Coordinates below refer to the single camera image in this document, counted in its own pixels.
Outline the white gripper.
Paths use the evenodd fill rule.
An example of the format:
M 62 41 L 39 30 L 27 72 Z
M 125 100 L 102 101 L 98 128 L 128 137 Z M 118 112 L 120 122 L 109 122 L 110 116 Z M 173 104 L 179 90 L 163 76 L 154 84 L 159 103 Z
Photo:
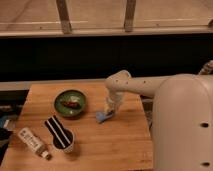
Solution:
M 120 108 L 120 104 L 122 103 L 123 93 L 110 91 L 108 93 L 107 102 L 104 103 L 104 113 L 108 114 L 111 112 L 111 108 L 109 105 L 114 105 L 113 111 L 116 112 Z

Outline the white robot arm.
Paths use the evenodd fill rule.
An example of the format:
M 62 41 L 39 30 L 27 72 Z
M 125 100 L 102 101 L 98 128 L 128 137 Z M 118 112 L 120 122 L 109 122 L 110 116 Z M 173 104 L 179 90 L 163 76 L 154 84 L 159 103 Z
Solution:
M 154 171 L 213 171 L 213 60 L 196 74 L 134 78 L 122 70 L 105 86 L 107 114 L 124 92 L 153 99 Z

